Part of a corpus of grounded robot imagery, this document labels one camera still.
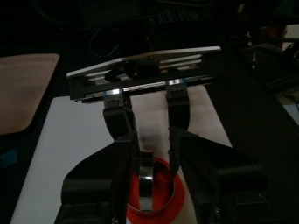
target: red object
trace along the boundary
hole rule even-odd
[[[184,190],[180,176],[171,178],[170,165],[160,159],[155,159],[164,165],[164,169],[153,175],[153,211],[140,211],[139,208],[139,177],[131,176],[131,192],[128,195],[127,218],[132,224],[168,224],[182,211],[184,202]]]

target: white surface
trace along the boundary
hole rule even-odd
[[[230,145],[204,87],[190,87],[190,131]],[[136,128],[144,149],[166,158],[170,149],[166,92],[132,97]],[[112,143],[104,123],[103,103],[81,104],[55,98],[45,119],[31,169],[11,224],[52,224],[60,209],[61,182],[73,166]],[[174,224],[196,223],[190,194]]]

